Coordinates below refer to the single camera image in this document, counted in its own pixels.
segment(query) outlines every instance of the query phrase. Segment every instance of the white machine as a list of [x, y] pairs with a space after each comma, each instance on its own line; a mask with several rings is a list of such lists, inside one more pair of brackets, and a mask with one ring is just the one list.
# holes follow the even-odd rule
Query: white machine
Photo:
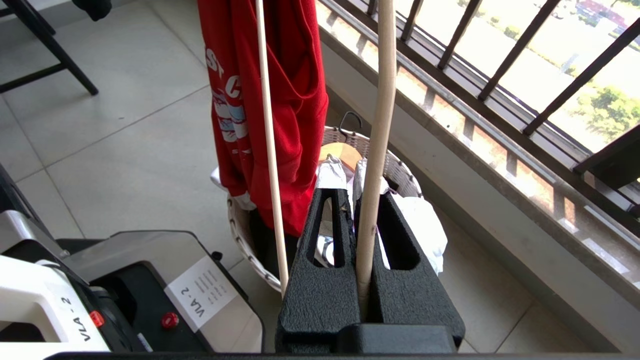
[[[0, 186], [4, 209], [7, 188]], [[220, 263], [222, 255], [208, 254], [193, 234], [53, 240], [22, 195], [9, 189], [9, 198], [20, 200], [11, 204], [22, 211], [0, 213], [1, 358], [262, 351], [263, 324], [246, 294]]]

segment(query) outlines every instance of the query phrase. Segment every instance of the metal railing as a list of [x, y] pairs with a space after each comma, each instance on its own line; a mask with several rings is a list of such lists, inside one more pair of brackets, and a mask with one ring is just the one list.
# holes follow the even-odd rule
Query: metal railing
[[[636, 179], [640, 178], [640, 126], [636, 125], [603, 149], [592, 153], [548, 119], [640, 36], [640, 19], [620, 34], [542, 112], [538, 113], [499, 84], [500, 79], [516, 62], [545, 20], [554, 13], [560, 1], [548, 0], [542, 5], [492, 77], [486, 76], [472, 63], [455, 53], [456, 46], [482, 0], [468, 2], [447, 45], [416, 25], [416, 17], [420, 13], [423, 0], [414, 0], [407, 18], [398, 14], [401, 35], [397, 49], [501, 130], [505, 136], [515, 141], [622, 226], [640, 236], [640, 204], [637, 201], [640, 199], [640, 186], [635, 184]], [[368, 3], [362, 0], [323, 0], [323, 3], [329, 7], [332, 7], [332, 3], [333, 6], [337, 4], [341, 11], [347, 11], [370, 30], [377, 30], [377, 0], [370, 0]], [[593, 174], [595, 183], [585, 181], [585, 173]], [[638, 196], [629, 196], [630, 193], [638, 193]]]

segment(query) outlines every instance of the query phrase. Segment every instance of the tile grout line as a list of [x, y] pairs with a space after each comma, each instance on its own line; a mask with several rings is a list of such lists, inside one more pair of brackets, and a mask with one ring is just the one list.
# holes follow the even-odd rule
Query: tile grout line
[[66, 155], [66, 156], [65, 156], [65, 157], [63, 157], [63, 158], [60, 158], [60, 159], [58, 159], [58, 160], [56, 160], [56, 161], [52, 162], [51, 164], [48, 164], [48, 165], [44, 165], [44, 164], [43, 164], [43, 165], [44, 165], [44, 168], [50, 168], [50, 167], [52, 167], [53, 165], [55, 165], [55, 164], [57, 164], [57, 163], [59, 163], [59, 162], [61, 162], [61, 161], [65, 160], [65, 159], [67, 159], [67, 158], [70, 158], [71, 156], [73, 156], [73, 155], [77, 154], [78, 152], [81, 152], [82, 150], [85, 150], [85, 149], [86, 149], [86, 148], [88, 148], [89, 146], [93, 146], [93, 145], [95, 145], [95, 144], [97, 144], [97, 143], [99, 143], [99, 142], [101, 142], [101, 141], [105, 140], [106, 138], [109, 138], [110, 136], [113, 136], [113, 135], [115, 135], [115, 134], [117, 134], [117, 133], [121, 132], [122, 130], [127, 129], [127, 128], [128, 128], [128, 127], [130, 127], [130, 126], [133, 126], [133, 125], [135, 125], [135, 124], [137, 124], [137, 123], [141, 122], [142, 120], [145, 120], [146, 118], [148, 118], [148, 117], [150, 117], [150, 116], [152, 116], [152, 115], [155, 115], [156, 113], [158, 113], [158, 112], [160, 112], [160, 111], [163, 111], [164, 109], [166, 109], [166, 108], [168, 108], [169, 106], [171, 106], [171, 105], [175, 104], [176, 102], [182, 101], [182, 100], [186, 99], [187, 97], [189, 97], [189, 96], [191, 96], [191, 95], [193, 95], [193, 94], [195, 94], [195, 93], [197, 93], [197, 92], [201, 91], [202, 89], [207, 88], [208, 86], [209, 86], [209, 84], [206, 84], [205, 86], [203, 86], [203, 87], [201, 87], [201, 88], [199, 88], [199, 89], [197, 89], [197, 90], [195, 90], [195, 91], [193, 91], [193, 92], [191, 92], [191, 93], [188, 93], [187, 95], [185, 95], [185, 96], [181, 97], [180, 99], [177, 99], [177, 100], [175, 100], [175, 101], [173, 101], [173, 102], [171, 102], [171, 103], [169, 103], [169, 104], [167, 104], [167, 105], [164, 105], [163, 107], [159, 108], [158, 110], [154, 110], [153, 112], [149, 113], [148, 115], [145, 115], [145, 116], [141, 117], [140, 119], [138, 119], [138, 120], [136, 120], [136, 121], [132, 122], [131, 124], [128, 124], [128, 125], [126, 125], [126, 126], [124, 126], [124, 127], [121, 127], [120, 129], [117, 129], [116, 131], [112, 132], [111, 134], [108, 134], [108, 135], [106, 135], [106, 136], [103, 136], [102, 138], [99, 138], [98, 140], [96, 140], [96, 141], [94, 141], [94, 142], [92, 142], [92, 143], [90, 143], [90, 144], [88, 144], [88, 145], [86, 145], [86, 146], [83, 146], [82, 148], [80, 148], [80, 149], [78, 149], [78, 150], [76, 150], [76, 151], [72, 152], [72, 153], [71, 153], [71, 154], [69, 154], [69, 155]]
[[44, 173], [47, 174], [47, 177], [49, 178], [49, 180], [51, 180], [51, 183], [53, 184], [54, 189], [56, 189], [56, 191], [58, 192], [58, 195], [60, 196], [60, 199], [62, 200], [62, 203], [65, 205], [65, 208], [69, 212], [69, 215], [73, 219], [76, 227], [78, 228], [78, 231], [80, 231], [80, 235], [82, 235], [82, 237], [84, 239], [86, 239], [86, 235], [84, 234], [84, 231], [82, 230], [82, 227], [80, 227], [80, 223], [78, 222], [78, 220], [74, 216], [73, 212], [71, 212], [71, 208], [67, 204], [67, 201], [65, 200], [64, 196], [62, 196], [62, 193], [60, 192], [60, 189], [58, 188], [58, 185], [56, 185], [56, 182], [53, 181], [53, 177], [51, 177], [51, 174], [49, 173], [47, 168], [44, 168]]
[[199, 91], [203, 90], [204, 88], [207, 88], [207, 86], [209, 86], [209, 85], [207, 84], [207, 85], [205, 85], [205, 86], [203, 86], [203, 87], [201, 87], [201, 88], [199, 88], [199, 89], [197, 89], [197, 90], [195, 90], [195, 91], [193, 91], [193, 92], [191, 92], [191, 93], [189, 93], [189, 94], [187, 94], [187, 95], [185, 95], [185, 96], [181, 97], [180, 99], [177, 99], [176, 101], [173, 101], [173, 102], [171, 102], [171, 103], [169, 103], [169, 104], [167, 104], [167, 105], [163, 106], [162, 108], [159, 108], [158, 110], [155, 110], [155, 111], [153, 111], [152, 113], [149, 113], [148, 115], [146, 115], [146, 116], [144, 116], [144, 117], [142, 117], [142, 118], [140, 118], [140, 119], [138, 119], [138, 120], [136, 120], [136, 121], [132, 122], [131, 124], [126, 125], [125, 127], [121, 128], [121, 129], [118, 129], [118, 130], [116, 130], [115, 132], [113, 132], [113, 133], [111, 133], [111, 134], [108, 134], [107, 136], [104, 136], [104, 137], [102, 137], [102, 138], [100, 138], [100, 139], [98, 139], [98, 140], [96, 140], [96, 141], [94, 141], [94, 142], [90, 143], [89, 145], [82, 147], [81, 149], [79, 149], [79, 150], [77, 150], [77, 151], [72, 152], [71, 154], [69, 154], [69, 155], [65, 156], [64, 158], [54, 161], [53, 163], [51, 163], [51, 164], [49, 164], [49, 165], [44, 165], [44, 162], [42, 161], [42, 158], [40, 157], [39, 153], [36, 151], [35, 147], [33, 146], [33, 142], [31, 141], [31, 139], [29, 138], [29, 136], [27, 135], [27, 133], [26, 133], [26, 132], [24, 131], [24, 129], [22, 128], [22, 124], [20, 123], [20, 121], [18, 120], [18, 118], [15, 116], [15, 113], [13, 112], [13, 109], [11, 109], [11, 106], [10, 106], [10, 105], [9, 105], [9, 103], [4, 99], [4, 97], [3, 97], [3, 101], [4, 101], [4, 103], [6, 104], [7, 108], [9, 109], [9, 112], [11, 113], [11, 115], [13, 116], [13, 118], [15, 119], [15, 122], [16, 122], [16, 124], [18, 125], [18, 127], [20, 128], [20, 131], [22, 131], [22, 134], [24, 135], [25, 139], [26, 139], [26, 140], [27, 140], [27, 142], [29, 143], [29, 146], [31, 146], [31, 150], [33, 150], [33, 152], [35, 153], [36, 157], [38, 158], [38, 161], [39, 161], [39, 162], [40, 162], [40, 164], [42, 165], [42, 168], [41, 168], [40, 170], [38, 170], [38, 171], [34, 172], [33, 174], [31, 174], [31, 175], [29, 175], [29, 176], [32, 176], [32, 175], [34, 175], [34, 174], [38, 173], [38, 172], [39, 172], [39, 171], [41, 171], [41, 170], [44, 170], [44, 171], [45, 171], [45, 174], [47, 174], [47, 176], [49, 177], [49, 180], [51, 180], [51, 183], [53, 184], [53, 187], [56, 189], [56, 191], [57, 191], [58, 195], [60, 196], [60, 199], [62, 200], [62, 203], [64, 203], [64, 205], [65, 205], [65, 207], [66, 207], [67, 211], [69, 212], [69, 215], [71, 216], [71, 218], [73, 219], [74, 223], [76, 224], [76, 227], [78, 228], [78, 231], [80, 231], [80, 233], [82, 234], [82, 236], [86, 238], [86, 236], [84, 235], [84, 231], [80, 228], [80, 225], [79, 225], [78, 221], [76, 220], [76, 217], [74, 216], [73, 212], [71, 211], [71, 208], [69, 207], [69, 205], [68, 205], [68, 204], [67, 204], [67, 202], [65, 201], [64, 196], [62, 196], [62, 193], [60, 192], [60, 189], [58, 189], [58, 185], [57, 185], [57, 184], [56, 184], [56, 182], [54, 181], [53, 177], [50, 175], [50, 173], [49, 173], [49, 168], [50, 168], [51, 166], [53, 166], [53, 165], [55, 165], [55, 164], [57, 164], [57, 163], [61, 162], [62, 160], [67, 159], [67, 158], [69, 158], [69, 157], [71, 157], [71, 156], [73, 156], [73, 155], [77, 154], [78, 152], [81, 152], [82, 150], [85, 150], [85, 149], [86, 149], [86, 148], [88, 148], [89, 146], [95, 145], [96, 143], [99, 143], [99, 142], [103, 141], [104, 139], [106, 139], [106, 138], [108, 138], [108, 137], [110, 137], [110, 136], [112, 136], [112, 135], [114, 135], [114, 134], [117, 134], [117, 133], [121, 132], [122, 130], [124, 130], [124, 129], [128, 128], [129, 126], [135, 125], [135, 124], [139, 123], [140, 121], [142, 121], [142, 120], [144, 120], [144, 119], [146, 119], [146, 118], [150, 117], [151, 115], [153, 115], [153, 114], [155, 114], [155, 113], [157, 113], [157, 112], [159, 112], [159, 111], [162, 111], [162, 110], [166, 109], [167, 107], [169, 107], [169, 106], [171, 106], [171, 105], [175, 104], [176, 102], [179, 102], [179, 101], [181, 101], [181, 100], [184, 100], [185, 98], [187, 98], [187, 97], [189, 97], [189, 96], [191, 96], [191, 95], [193, 95], [193, 94], [195, 94], [195, 93], [197, 93], [197, 92], [199, 92]]
[[15, 116], [15, 113], [13, 112], [13, 109], [11, 109], [11, 106], [9, 105], [9, 102], [6, 101], [6, 99], [4, 99], [3, 97], [3, 101], [6, 104], [6, 107], [9, 109], [9, 112], [11, 113], [11, 115], [13, 116], [13, 119], [15, 120], [15, 123], [18, 125], [18, 127], [20, 128], [20, 131], [22, 131], [22, 134], [24, 135], [24, 138], [27, 140], [27, 142], [29, 143], [29, 146], [31, 147], [31, 150], [33, 151], [33, 153], [36, 155], [36, 158], [38, 158], [38, 161], [40, 162], [40, 164], [42, 165], [42, 168], [36, 172], [34, 172], [31, 175], [35, 175], [40, 171], [44, 170], [44, 173], [47, 174], [47, 177], [49, 178], [49, 180], [51, 181], [51, 184], [53, 185], [53, 188], [56, 189], [56, 192], [58, 193], [58, 196], [60, 196], [60, 200], [62, 200], [62, 203], [65, 205], [65, 208], [67, 209], [67, 212], [69, 212], [69, 216], [71, 216], [71, 219], [74, 221], [74, 224], [76, 225], [76, 228], [78, 229], [78, 231], [80, 232], [80, 235], [82, 235], [83, 238], [86, 238], [86, 236], [84, 235], [84, 232], [82, 231], [82, 229], [80, 228], [80, 224], [78, 224], [78, 221], [76, 220], [76, 217], [74, 216], [74, 214], [71, 212], [71, 209], [69, 208], [69, 205], [67, 204], [67, 202], [65, 201], [65, 198], [62, 196], [62, 194], [60, 193], [60, 189], [58, 189], [58, 185], [56, 185], [56, 183], [53, 181], [53, 178], [51, 177], [51, 175], [49, 174], [49, 172], [47, 171], [47, 167], [44, 166], [44, 162], [42, 162], [42, 158], [40, 157], [40, 155], [38, 154], [38, 152], [36, 151], [35, 147], [33, 147], [33, 143], [31, 142], [31, 139], [27, 136], [27, 133], [24, 131], [24, 129], [22, 128], [22, 124], [20, 123], [20, 121], [18, 121], [18, 118]]
[[474, 348], [474, 346], [473, 346], [473, 345], [471, 345], [471, 343], [470, 343], [469, 341], [467, 341], [467, 340], [465, 340], [465, 341], [467, 342], [467, 344], [469, 344], [469, 347], [470, 347], [470, 348], [474, 349], [474, 351], [476, 352], [476, 354], [480, 354], [480, 351], [476, 350], [476, 348]]
[[151, 12], [154, 13], [154, 15], [160, 20], [160, 22], [163, 23], [163, 25], [169, 30], [169, 32], [171, 32], [175, 36], [175, 38], [178, 39], [178, 41], [180, 43], [182, 43], [182, 45], [184, 45], [184, 47], [187, 49], [187, 51], [189, 51], [189, 53], [191, 55], [193, 55], [193, 57], [196, 58], [198, 60], [198, 62], [202, 64], [202, 66], [204, 66], [205, 70], [208, 70], [207, 69], [207, 64], [203, 63], [202, 60], [200, 59], [200, 57], [197, 54], [195, 54], [191, 50], [191, 48], [189, 48], [189, 46], [187, 46], [187, 44], [184, 41], [182, 41], [180, 36], [178, 36], [178, 34], [173, 30], [173, 28], [171, 26], [169, 26], [169, 24], [167, 24], [166, 21], [164, 21], [164, 19], [160, 16], [160, 14], [156, 11], [156, 9], [154, 9], [153, 6], [149, 5], [148, 0], [145, 0], [144, 3], [145, 3], [145, 6], [147, 8], [149, 8], [149, 10], [151, 10]]
[[533, 308], [533, 305], [535, 305], [536, 301], [535, 300], [531, 300], [531, 304], [529, 304], [529, 306], [527, 307], [527, 309], [522, 313], [522, 315], [520, 316], [520, 318], [518, 319], [518, 321], [516, 321], [516, 324], [513, 326], [513, 328], [511, 328], [511, 330], [509, 331], [509, 333], [507, 334], [507, 336], [504, 337], [504, 339], [502, 340], [502, 342], [500, 342], [500, 345], [498, 345], [498, 347], [495, 349], [495, 351], [493, 352], [494, 354], [496, 354], [498, 352], [498, 350], [500, 350], [500, 348], [504, 345], [504, 342], [507, 341], [507, 339], [509, 338], [509, 336], [511, 335], [511, 333], [513, 333], [513, 331], [516, 329], [516, 327], [518, 327], [518, 324], [522, 321], [522, 319], [524, 318], [524, 316], [529, 312], [529, 310], [531, 310], [531, 308]]
[[233, 266], [231, 266], [227, 271], [231, 272], [231, 270], [233, 270], [233, 268], [235, 268], [236, 266], [240, 265], [240, 263], [242, 263], [244, 261], [244, 256], [242, 257], [242, 259], [240, 259], [240, 261], [238, 261], [237, 263], [235, 263]]

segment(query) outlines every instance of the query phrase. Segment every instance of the black foam holder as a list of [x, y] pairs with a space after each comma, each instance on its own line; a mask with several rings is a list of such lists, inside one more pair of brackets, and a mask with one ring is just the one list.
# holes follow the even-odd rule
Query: black foam holder
[[[314, 262], [323, 206], [331, 199], [334, 268]], [[360, 322], [355, 239], [346, 190], [316, 189], [278, 317], [277, 352], [328, 354], [337, 334]]]
[[[335, 268], [324, 268], [314, 261], [326, 199], [332, 202]], [[355, 219], [359, 217], [360, 206], [359, 200]], [[380, 197], [378, 229], [391, 269], [383, 264], [376, 238], [369, 307], [364, 323], [381, 326], [359, 326], [356, 235], [348, 194], [346, 190], [338, 189], [315, 190], [278, 317], [277, 352], [350, 352], [357, 347], [345, 346], [345, 334], [349, 333], [343, 332], [340, 336], [343, 329], [355, 334], [352, 338], [362, 338], [366, 340], [362, 343], [370, 345], [378, 342], [375, 339], [406, 337], [404, 334], [408, 331], [417, 331], [417, 336], [424, 341], [438, 340], [438, 344], [430, 346], [411, 346], [415, 351], [448, 349], [450, 346], [443, 340], [446, 337], [450, 339], [448, 343], [452, 340], [456, 347], [460, 345], [465, 325], [390, 194]], [[393, 348], [393, 344], [387, 345], [385, 348]], [[368, 348], [379, 351], [380, 346], [368, 345]]]
[[391, 269], [376, 237], [367, 322], [445, 326], [459, 347], [465, 324], [390, 193], [380, 195], [378, 230]]

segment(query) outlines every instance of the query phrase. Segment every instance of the green foliage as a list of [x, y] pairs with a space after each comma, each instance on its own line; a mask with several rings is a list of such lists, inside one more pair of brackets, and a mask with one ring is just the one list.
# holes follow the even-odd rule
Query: green foliage
[[[610, 36], [610, 37], [613, 37], [613, 38], [618, 38], [618, 37], [620, 37], [620, 35], [619, 35], [619, 34], [616, 34], [616, 33], [614, 33], [613, 31], [609, 33], [609, 36]], [[630, 48], [632, 48], [633, 50], [640, 52], [640, 45], [638, 45], [638, 43], [637, 43], [637, 42], [635, 42], [635, 41], [631, 41], [631, 43], [630, 43], [628, 46], [629, 46]]]
[[595, 27], [598, 25], [598, 20], [595, 17], [586, 17], [584, 15], [578, 15], [578, 19], [589, 26]]
[[516, 37], [518, 37], [518, 35], [520, 34], [520, 28], [514, 25], [509, 25], [504, 30], [504, 34], [512, 39], [516, 39]]
[[614, 0], [613, 3], [611, 3], [610, 8], [612, 8], [618, 1], [621, 3], [631, 4], [636, 8], [640, 8], [640, 0]]
[[476, 13], [474, 14], [474, 16], [476, 17], [484, 17], [486, 15], [486, 9], [483, 8], [482, 6], [480, 6], [477, 10]]
[[585, 116], [588, 129], [612, 141], [640, 122], [640, 99], [627, 97], [611, 86], [598, 89], [595, 95], [578, 98], [580, 108], [574, 115]]
[[568, 68], [564, 70], [564, 73], [567, 75], [571, 75], [575, 78], [576, 77], [575, 71], [576, 71], [575, 65], [570, 65]]

